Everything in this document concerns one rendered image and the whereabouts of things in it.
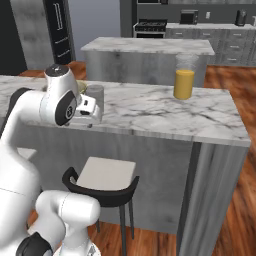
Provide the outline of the black stove with oven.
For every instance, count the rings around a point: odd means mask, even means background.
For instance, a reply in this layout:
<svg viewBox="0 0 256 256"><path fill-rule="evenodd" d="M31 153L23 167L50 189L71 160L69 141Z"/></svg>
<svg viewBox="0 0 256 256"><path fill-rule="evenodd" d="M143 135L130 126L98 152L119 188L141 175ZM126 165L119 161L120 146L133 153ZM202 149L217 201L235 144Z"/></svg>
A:
<svg viewBox="0 0 256 256"><path fill-rule="evenodd" d="M162 39L166 35L166 19L140 19L134 26L135 38Z"/></svg>

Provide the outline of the green ice bowl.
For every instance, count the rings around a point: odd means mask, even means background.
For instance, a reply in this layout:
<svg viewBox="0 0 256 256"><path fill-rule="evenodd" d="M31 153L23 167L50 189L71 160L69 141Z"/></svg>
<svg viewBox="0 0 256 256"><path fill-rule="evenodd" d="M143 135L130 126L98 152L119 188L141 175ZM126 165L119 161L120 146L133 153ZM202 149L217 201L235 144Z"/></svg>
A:
<svg viewBox="0 0 256 256"><path fill-rule="evenodd" d="M80 94L84 94L86 92L86 89L87 89L86 82L82 81L82 80L78 80L77 84L78 84L78 91L79 91L79 93Z"/></svg>

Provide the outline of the glass of orange juice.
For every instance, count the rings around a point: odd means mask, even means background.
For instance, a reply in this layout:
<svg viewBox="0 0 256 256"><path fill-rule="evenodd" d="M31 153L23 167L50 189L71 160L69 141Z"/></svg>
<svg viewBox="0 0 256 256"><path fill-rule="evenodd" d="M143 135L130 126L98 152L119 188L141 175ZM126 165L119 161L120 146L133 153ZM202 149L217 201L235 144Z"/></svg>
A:
<svg viewBox="0 0 256 256"><path fill-rule="evenodd" d="M176 99L187 100L192 95L198 55L180 53L176 55L176 70L173 95Z"/></svg>

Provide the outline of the black coffee machine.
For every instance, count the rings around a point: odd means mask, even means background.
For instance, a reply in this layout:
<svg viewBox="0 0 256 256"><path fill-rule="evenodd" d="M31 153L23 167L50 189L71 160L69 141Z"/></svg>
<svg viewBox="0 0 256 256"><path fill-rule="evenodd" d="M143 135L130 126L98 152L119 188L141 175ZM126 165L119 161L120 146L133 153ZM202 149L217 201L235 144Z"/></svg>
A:
<svg viewBox="0 0 256 256"><path fill-rule="evenodd" d="M244 26L246 23L247 11L246 10L238 10L235 19L236 26Z"/></svg>

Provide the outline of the black stool with white seat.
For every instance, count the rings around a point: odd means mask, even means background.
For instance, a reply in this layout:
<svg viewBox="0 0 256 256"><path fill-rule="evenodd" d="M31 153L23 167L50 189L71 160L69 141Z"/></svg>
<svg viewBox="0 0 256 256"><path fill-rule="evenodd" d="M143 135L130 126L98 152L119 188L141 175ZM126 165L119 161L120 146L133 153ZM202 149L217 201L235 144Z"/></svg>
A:
<svg viewBox="0 0 256 256"><path fill-rule="evenodd" d="M97 199L101 207L119 208L122 256L127 256L125 205L129 207L131 236L134 236L132 198L139 182L134 176L136 163L89 157L81 174L69 167L62 176L63 184L74 193Z"/></svg>

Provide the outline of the clear glass cup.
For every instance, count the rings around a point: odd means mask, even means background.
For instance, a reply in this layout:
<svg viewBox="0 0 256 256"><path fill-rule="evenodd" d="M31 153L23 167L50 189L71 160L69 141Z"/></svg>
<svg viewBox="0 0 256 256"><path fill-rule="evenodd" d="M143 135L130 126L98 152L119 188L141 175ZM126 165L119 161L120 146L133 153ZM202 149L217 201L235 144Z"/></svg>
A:
<svg viewBox="0 0 256 256"><path fill-rule="evenodd" d="M96 99L96 103L101 111L104 111L104 87L102 85L89 85L86 95Z"/></svg>

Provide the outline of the grey wall cupboards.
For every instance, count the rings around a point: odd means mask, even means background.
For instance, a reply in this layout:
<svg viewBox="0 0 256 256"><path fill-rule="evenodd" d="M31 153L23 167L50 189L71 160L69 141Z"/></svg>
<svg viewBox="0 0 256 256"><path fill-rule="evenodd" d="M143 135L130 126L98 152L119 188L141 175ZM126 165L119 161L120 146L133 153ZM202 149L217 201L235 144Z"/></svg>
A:
<svg viewBox="0 0 256 256"><path fill-rule="evenodd" d="M138 4L256 4L256 0L137 0Z"/></svg>

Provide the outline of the black fridge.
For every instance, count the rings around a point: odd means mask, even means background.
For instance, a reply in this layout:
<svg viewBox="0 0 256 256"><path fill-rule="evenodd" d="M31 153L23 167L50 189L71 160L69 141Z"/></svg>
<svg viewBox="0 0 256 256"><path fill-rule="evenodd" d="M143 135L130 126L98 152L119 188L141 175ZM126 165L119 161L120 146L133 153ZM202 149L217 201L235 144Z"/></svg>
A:
<svg viewBox="0 0 256 256"><path fill-rule="evenodd" d="M71 35L66 0L43 0L54 62L66 65L72 61Z"/></svg>

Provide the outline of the marble top grey island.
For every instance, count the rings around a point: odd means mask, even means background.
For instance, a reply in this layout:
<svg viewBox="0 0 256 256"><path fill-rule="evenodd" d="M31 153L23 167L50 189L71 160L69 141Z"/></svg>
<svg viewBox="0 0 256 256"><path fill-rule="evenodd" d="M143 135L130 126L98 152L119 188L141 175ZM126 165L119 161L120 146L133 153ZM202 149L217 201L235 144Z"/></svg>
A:
<svg viewBox="0 0 256 256"><path fill-rule="evenodd" d="M195 85L204 84L215 52L208 40L98 37L81 48L91 81L174 85L176 55L198 56Z"/></svg>

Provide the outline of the marble top kitchen island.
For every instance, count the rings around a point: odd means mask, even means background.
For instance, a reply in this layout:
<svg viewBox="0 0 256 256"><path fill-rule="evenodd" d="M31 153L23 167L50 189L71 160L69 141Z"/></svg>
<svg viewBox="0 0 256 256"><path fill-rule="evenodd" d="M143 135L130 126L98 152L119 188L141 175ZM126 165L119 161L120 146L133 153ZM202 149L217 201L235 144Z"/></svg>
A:
<svg viewBox="0 0 256 256"><path fill-rule="evenodd" d="M20 88L47 90L46 77L0 75L0 122ZM106 82L95 125L24 123L15 145L39 171L43 191L71 192L69 167L89 157L136 163L132 202L142 227L167 230L174 204L178 256L211 256L244 164L250 139L230 93L197 88L187 100L169 86Z"/></svg>

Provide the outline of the black toaster oven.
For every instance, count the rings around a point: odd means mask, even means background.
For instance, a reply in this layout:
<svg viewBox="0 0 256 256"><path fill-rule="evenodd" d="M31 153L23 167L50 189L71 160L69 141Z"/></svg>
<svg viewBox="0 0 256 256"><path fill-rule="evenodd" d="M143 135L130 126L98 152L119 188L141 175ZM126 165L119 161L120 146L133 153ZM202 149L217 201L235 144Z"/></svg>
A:
<svg viewBox="0 0 256 256"><path fill-rule="evenodd" d="M182 10L180 13L180 23L186 25L196 25L198 22L197 10Z"/></svg>

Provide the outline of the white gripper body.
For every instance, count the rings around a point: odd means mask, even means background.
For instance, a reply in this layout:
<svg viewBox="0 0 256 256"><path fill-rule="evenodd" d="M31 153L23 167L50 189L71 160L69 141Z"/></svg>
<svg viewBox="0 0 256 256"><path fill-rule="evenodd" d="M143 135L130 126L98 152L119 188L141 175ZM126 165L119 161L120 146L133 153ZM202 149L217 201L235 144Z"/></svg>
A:
<svg viewBox="0 0 256 256"><path fill-rule="evenodd" d="M94 108L82 106L76 108L75 115L71 119L71 124L76 125L95 125L99 124L102 120L102 113L98 105Z"/></svg>

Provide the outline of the grey run of cupboards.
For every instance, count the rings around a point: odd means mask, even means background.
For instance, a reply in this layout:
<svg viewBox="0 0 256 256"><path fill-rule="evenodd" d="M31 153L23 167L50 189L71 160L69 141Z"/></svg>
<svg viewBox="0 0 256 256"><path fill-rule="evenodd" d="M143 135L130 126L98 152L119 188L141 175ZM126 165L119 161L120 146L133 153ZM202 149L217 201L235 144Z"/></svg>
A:
<svg viewBox="0 0 256 256"><path fill-rule="evenodd" d="M209 65L256 67L256 27L250 24L168 23L166 38L208 40L215 52Z"/></svg>

